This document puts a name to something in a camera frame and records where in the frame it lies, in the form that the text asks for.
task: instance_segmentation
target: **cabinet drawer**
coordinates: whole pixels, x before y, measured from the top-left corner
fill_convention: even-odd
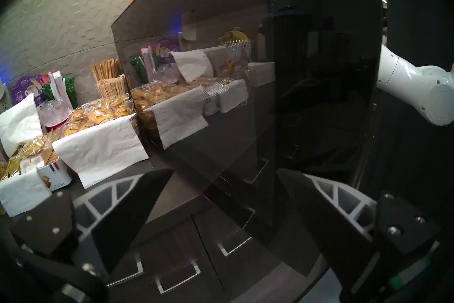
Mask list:
[[[207,256],[200,256],[152,282],[112,297],[111,303],[212,303],[229,300]]]
[[[111,297],[135,290],[206,255],[192,218],[127,253],[109,278]]]
[[[240,296],[281,261],[216,207],[194,217],[229,298]]]

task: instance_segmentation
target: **hexagon tile wall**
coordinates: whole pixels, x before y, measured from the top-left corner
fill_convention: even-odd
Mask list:
[[[128,0],[14,0],[0,17],[0,78],[60,70],[79,103],[98,98],[90,64],[117,56],[111,25]]]

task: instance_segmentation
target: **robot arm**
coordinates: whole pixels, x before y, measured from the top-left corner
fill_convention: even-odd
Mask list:
[[[454,120],[453,78],[452,72],[437,66],[415,67],[381,45],[377,86],[412,105],[436,126]]]

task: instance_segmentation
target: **glass panel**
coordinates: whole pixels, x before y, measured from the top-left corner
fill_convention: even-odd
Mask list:
[[[382,27],[382,0],[135,0],[112,30],[134,87],[142,55],[149,81],[189,89],[135,90],[155,152],[201,175],[209,199],[307,275],[319,251],[303,228],[294,236],[301,220],[276,171],[358,182]]]

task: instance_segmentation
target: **cabinet door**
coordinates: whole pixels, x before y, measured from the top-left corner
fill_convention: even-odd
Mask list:
[[[216,207],[196,215],[194,220],[231,300],[260,281],[281,262]]]
[[[127,253],[110,277],[109,302],[226,302],[192,218]]]
[[[201,256],[192,263],[152,282],[111,297],[111,303],[228,303],[226,293],[208,257]]]

